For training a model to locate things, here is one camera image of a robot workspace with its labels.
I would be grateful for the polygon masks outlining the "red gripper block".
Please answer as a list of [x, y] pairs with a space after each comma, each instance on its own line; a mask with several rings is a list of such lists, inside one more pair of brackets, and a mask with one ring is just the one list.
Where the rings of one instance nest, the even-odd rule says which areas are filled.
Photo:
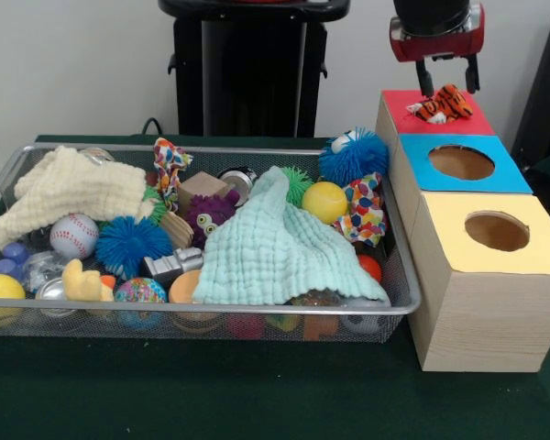
[[390, 20], [390, 46], [400, 62], [415, 61], [423, 96], [435, 93], [425, 58], [463, 57], [466, 88], [480, 90], [477, 53], [485, 34], [485, 10], [480, 2], [396, 2]]

